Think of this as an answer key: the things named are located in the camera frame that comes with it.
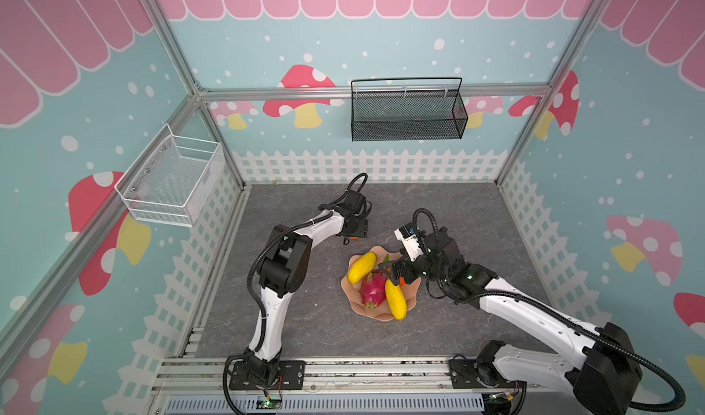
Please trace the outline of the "yellow fake fruit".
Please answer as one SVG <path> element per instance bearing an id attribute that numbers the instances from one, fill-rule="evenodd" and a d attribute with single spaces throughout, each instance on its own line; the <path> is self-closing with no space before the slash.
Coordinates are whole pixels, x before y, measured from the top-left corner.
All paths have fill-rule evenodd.
<path id="1" fill-rule="evenodd" d="M 357 285 L 370 275 L 377 265 L 377 257 L 373 252 L 366 253 L 356 259 L 350 266 L 347 280 L 351 285 Z"/>
<path id="2" fill-rule="evenodd" d="M 400 286 L 394 285 L 389 279 L 385 283 L 387 305 L 395 320 L 403 321 L 408 314 L 408 305 Z"/>

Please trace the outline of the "pink dragon fruit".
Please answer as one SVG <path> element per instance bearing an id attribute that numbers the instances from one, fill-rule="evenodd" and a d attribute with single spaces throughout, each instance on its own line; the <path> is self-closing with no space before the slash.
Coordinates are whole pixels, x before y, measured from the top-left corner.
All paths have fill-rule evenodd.
<path id="1" fill-rule="evenodd" d="M 386 300 L 386 283 L 387 277 L 379 271 L 373 271 L 364 278 L 360 297 L 368 310 L 378 308 Z"/>

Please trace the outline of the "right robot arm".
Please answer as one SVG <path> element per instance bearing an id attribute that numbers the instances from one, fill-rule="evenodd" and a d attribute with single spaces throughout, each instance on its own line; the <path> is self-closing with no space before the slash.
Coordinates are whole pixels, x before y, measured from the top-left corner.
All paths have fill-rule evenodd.
<path id="1" fill-rule="evenodd" d="M 480 374 L 564 391 L 592 414 L 624 414 L 631 408 L 643 371 L 625 330 L 571 318 L 524 294 L 485 266 L 466 262 L 452 239 L 431 235 L 420 243 L 409 237 L 403 244 L 400 258 L 379 266 L 389 284 L 400 288 L 419 278 L 433 280 L 453 302 L 508 321 L 552 351 L 523 351 L 493 341 L 477 356 Z"/>

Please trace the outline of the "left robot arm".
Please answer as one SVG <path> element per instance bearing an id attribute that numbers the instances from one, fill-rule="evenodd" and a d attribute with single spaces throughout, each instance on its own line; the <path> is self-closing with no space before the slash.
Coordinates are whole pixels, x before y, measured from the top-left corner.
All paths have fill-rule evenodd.
<path id="1" fill-rule="evenodd" d="M 247 277 L 248 293 L 258 310 L 253 339 L 244 352 L 247 372 L 264 385 L 275 380 L 282 351 L 286 313 L 294 293 L 308 273 L 312 250 L 330 237 L 365 237 L 369 207 L 343 215 L 323 209 L 318 216 L 294 226 L 278 225 L 256 257 Z"/>

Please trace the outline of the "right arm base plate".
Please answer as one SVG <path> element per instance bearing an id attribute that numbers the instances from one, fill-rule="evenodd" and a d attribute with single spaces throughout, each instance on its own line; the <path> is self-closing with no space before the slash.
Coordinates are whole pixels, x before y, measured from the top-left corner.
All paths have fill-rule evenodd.
<path id="1" fill-rule="evenodd" d="M 481 382 L 474 359 L 453 358 L 448 361 L 449 374 L 453 389 L 486 389 Z"/>

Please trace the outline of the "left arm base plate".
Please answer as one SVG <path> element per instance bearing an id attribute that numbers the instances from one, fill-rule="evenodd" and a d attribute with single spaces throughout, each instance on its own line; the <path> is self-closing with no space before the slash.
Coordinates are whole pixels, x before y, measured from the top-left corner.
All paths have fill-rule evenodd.
<path id="1" fill-rule="evenodd" d="M 229 390 L 302 390 L 307 363 L 256 357 L 234 364 L 228 382 Z"/>

